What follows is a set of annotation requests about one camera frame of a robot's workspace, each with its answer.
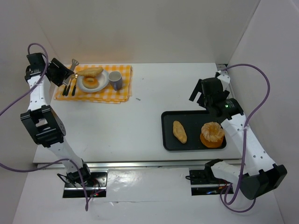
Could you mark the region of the glazed ring bagel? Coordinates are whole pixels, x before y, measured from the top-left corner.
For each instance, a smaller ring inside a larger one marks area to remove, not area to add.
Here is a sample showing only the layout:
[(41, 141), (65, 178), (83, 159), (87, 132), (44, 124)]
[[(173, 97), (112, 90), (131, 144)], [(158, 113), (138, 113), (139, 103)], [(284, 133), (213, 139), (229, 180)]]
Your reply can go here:
[(95, 88), (98, 88), (98, 86), (99, 86), (98, 80), (94, 77), (83, 78), (82, 84), (85, 88), (88, 88), (88, 89), (95, 89)]

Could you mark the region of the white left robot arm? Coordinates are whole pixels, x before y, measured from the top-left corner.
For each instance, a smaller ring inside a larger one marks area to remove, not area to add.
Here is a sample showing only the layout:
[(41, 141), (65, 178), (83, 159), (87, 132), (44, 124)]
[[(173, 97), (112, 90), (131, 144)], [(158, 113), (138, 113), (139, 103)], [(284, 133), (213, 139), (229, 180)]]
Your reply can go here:
[(28, 54), (27, 59), (29, 66), (25, 80), (32, 92), (28, 110), (20, 115), (21, 121), (36, 144), (61, 159), (66, 168), (65, 178), (70, 184), (87, 186), (91, 183), (91, 172), (65, 139), (65, 126), (50, 106), (49, 97), (50, 84), (54, 83), (58, 87), (65, 84), (78, 62), (73, 60), (68, 69), (56, 58), (47, 63), (43, 53)]

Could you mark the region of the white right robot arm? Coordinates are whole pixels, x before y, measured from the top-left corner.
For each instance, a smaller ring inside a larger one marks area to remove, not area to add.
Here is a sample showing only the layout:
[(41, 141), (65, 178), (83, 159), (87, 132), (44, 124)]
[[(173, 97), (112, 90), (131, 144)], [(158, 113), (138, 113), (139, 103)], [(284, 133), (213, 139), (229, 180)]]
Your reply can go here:
[(230, 137), (242, 153), (242, 165), (246, 168), (236, 177), (235, 183), (243, 195), (253, 200), (276, 189), (287, 174), (284, 165), (277, 165), (263, 149), (249, 127), (246, 116), (238, 101), (228, 98), (229, 91), (223, 88), (220, 79), (213, 77), (198, 80), (189, 100), (204, 107), (214, 118), (201, 129), (200, 140), (205, 146), (219, 146), (224, 138)]

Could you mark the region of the long golden bread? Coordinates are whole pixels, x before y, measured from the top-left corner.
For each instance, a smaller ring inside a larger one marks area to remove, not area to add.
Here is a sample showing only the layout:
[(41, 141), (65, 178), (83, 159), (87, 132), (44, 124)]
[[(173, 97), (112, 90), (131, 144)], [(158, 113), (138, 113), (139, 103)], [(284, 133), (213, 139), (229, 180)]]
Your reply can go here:
[(97, 75), (101, 74), (103, 70), (104, 69), (102, 67), (92, 67), (78, 71), (77, 74), (83, 77), (96, 77)]
[(187, 135), (183, 125), (179, 121), (173, 122), (173, 135), (182, 143), (187, 142)]

